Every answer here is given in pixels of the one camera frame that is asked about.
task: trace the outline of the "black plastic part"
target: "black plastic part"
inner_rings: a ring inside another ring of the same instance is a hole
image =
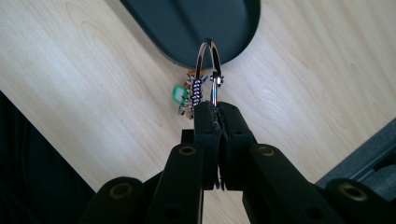
[[[204,149],[204,180],[205,190],[219,185],[219,126],[216,108],[209,102],[202,102],[194,108],[194,143]]]
[[[152,178],[148,179],[143,186],[145,188],[145,195],[146,195],[146,204],[151,204],[152,197],[154,196],[154,192],[157,189],[158,183],[160,183],[161,176],[163,172],[159,172]]]
[[[245,186],[244,161],[248,150],[257,141],[239,109],[219,102],[220,125],[223,129],[219,146],[219,169],[221,182],[227,190],[242,190]]]
[[[378,172],[379,170],[386,168],[391,165],[396,165],[396,148],[394,148],[393,153],[388,155],[384,160],[379,162],[375,167],[374,170]]]
[[[141,223],[146,208],[142,182],[118,177],[99,189],[78,223]]]
[[[193,129],[183,129],[181,131],[180,143],[193,143],[194,142],[194,130]]]
[[[145,223],[201,223],[203,158],[195,144],[172,149]]]
[[[348,223],[395,223],[396,207],[358,181],[334,179],[325,195]]]
[[[268,217],[269,223],[345,223],[276,147],[253,145],[246,163],[244,205],[252,223]]]
[[[239,55],[254,36],[260,0],[120,0],[155,45],[174,63],[195,67],[197,51],[211,38],[221,62]],[[203,67],[210,67],[205,57]]]

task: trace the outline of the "gray surface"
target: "gray surface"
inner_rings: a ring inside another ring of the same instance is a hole
[[[358,147],[316,184],[325,188],[335,178],[349,178],[362,182],[388,201],[395,198],[396,166],[375,172],[373,167],[396,150],[396,119]]]

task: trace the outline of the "key ring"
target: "key ring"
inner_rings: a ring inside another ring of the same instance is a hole
[[[210,49],[212,67],[214,70],[213,74],[210,76],[210,80],[212,81],[210,102],[214,107],[218,104],[218,88],[224,82],[224,76],[221,75],[220,70],[218,50],[213,40],[207,38],[204,40],[198,51],[195,71],[192,73],[188,72],[187,75],[189,79],[186,83],[183,86],[176,84],[173,90],[173,99],[179,104],[178,114],[185,114],[189,119],[193,119],[194,107],[201,103],[203,97],[202,84],[205,82],[207,77],[203,76],[205,70],[202,70],[202,62],[206,47],[209,47]]]
[[[192,100],[192,108],[201,103],[202,99],[202,80],[201,80],[201,69],[202,69],[202,61],[204,59],[204,54],[206,47],[209,46],[210,55],[212,59],[212,67],[215,70],[210,76],[210,80],[212,81],[212,90],[210,92],[210,102],[214,107],[218,105],[218,88],[220,88],[221,84],[224,82],[224,77],[221,75],[220,69],[220,59],[218,54],[218,49],[216,48],[215,43],[213,40],[207,38],[202,43],[197,58],[197,64],[195,66],[195,79],[192,82],[191,86],[191,100]]]

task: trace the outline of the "green charm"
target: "green charm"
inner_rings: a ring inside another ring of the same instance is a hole
[[[173,100],[179,105],[184,105],[187,99],[187,89],[179,84],[176,84],[172,93]]]

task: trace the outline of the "metal ring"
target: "metal ring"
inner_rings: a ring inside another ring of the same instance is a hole
[[[338,189],[345,196],[347,196],[348,198],[350,198],[356,202],[364,202],[367,200],[367,194],[363,190],[361,190],[349,183],[342,183],[338,187]]]
[[[195,79],[199,80],[201,76],[201,69],[202,69],[202,61],[204,59],[204,53],[206,46],[210,47],[210,55],[212,58],[212,66],[213,69],[216,70],[216,72],[213,72],[213,77],[212,77],[212,92],[210,95],[210,101],[214,106],[217,106],[218,104],[218,87],[220,87],[221,83],[223,82],[223,77],[221,76],[221,70],[220,70],[220,58],[219,58],[219,53],[218,49],[216,48],[215,43],[213,40],[207,38],[204,40],[204,43],[202,43],[199,52],[198,52],[198,59],[197,59],[197,64],[195,67]]]
[[[185,156],[190,156],[196,152],[195,147],[183,147],[178,150],[178,153]]]
[[[134,187],[129,183],[124,182],[113,186],[110,189],[109,195],[112,199],[119,200],[130,195],[132,191],[134,191]]]
[[[269,147],[259,147],[259,152],[263,156],[267,156],[267,157],[275,155],[275,152]]]

